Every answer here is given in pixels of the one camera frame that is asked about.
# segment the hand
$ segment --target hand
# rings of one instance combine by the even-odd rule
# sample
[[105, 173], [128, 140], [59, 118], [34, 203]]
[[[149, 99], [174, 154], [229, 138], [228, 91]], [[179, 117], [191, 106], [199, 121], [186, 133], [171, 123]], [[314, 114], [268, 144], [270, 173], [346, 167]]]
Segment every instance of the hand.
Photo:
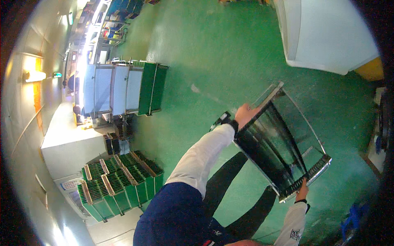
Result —
[[246, 123], [248, 123], [261, 108], [251, 109], [249, 104], [243, 104], [238, 108], [237, 113], [235, 113], [235, 121], [238, 123], [238, 130], [241, 130]]
[[307, 178], [302, 179], [302, 186], [301, 188], [297, 191], [297, 194], [295, 195], [295, 201], [303, 200], [307, 198], [309, 188], [307, 187]]

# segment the navy blue shirt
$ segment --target navy blue shirt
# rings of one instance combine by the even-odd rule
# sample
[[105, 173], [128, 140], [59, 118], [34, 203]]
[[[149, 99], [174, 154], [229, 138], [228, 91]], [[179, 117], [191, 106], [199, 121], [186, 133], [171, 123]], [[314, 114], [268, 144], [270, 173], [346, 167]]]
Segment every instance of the navy blue shirt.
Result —
[[141, 215], [133, 245], [225, 245], [239, 241], [204, 215], [201, 193], [185, 183], [163, 186]]

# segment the black wristband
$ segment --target black wristband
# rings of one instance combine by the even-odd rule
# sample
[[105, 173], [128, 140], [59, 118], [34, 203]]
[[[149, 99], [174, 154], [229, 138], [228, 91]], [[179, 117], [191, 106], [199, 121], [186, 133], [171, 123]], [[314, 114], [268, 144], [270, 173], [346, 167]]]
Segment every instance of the black wristband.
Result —
[[305, 202], [305, 204], [306, 204], [306, 203], [307, 203], [307, 200], [306, 200], [306, 199], [298, 200], [298, 201], [296, 201], [294, 204], [296, 204], [297, 202]]
[[232, 126], [234, 128], [234, 131], [235, 131], [234, 135], [237, 134], [237, 132], [238, 132], [238, 122], [236, 122], [235, 120], [230, 120], [230, 119], [226, 118], [226, 119], [224, 119], [221, 122], [221, 125], [223, 125], [223, 124], [229, 124], [230, 126]]

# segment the yellow panel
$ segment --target yellow panel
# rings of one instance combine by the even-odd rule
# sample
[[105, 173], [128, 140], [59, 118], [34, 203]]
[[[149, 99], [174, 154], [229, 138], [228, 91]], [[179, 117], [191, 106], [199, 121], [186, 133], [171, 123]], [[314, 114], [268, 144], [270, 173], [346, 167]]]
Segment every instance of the yellow panel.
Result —
[[355, 69], [355, 72], [360, 74], [364, 79], [369, 81], [382, 80], [384, 78], [383, 65], [380, 57], [377, 57], [372, 61]]

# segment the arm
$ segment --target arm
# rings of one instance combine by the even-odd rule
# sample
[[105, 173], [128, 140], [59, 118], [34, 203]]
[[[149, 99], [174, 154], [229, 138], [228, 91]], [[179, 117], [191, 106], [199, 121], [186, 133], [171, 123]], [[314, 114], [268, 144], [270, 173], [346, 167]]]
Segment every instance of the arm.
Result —
[[289, 208], [284, 218], [281, 234], [275, 241], [275, 246], [297, 246], [299, 244], [305, 228], [305, 214], [308, 209], [306, 201], [308, 191], [307, 180], [304, 178], [302, 186], [296, 194], [296, 202]]
[[[235, 114], [238, 129], [248, 123], [259, 110], [250, 109], [248, 104], [242, 105]], [[196, 188], [204, 199], [208, 174], [222, 149], [234, 139], [234, 133], [231, 125], [223, 124], [205, 134], [182, 156], [165, 184], [186, 183]]]

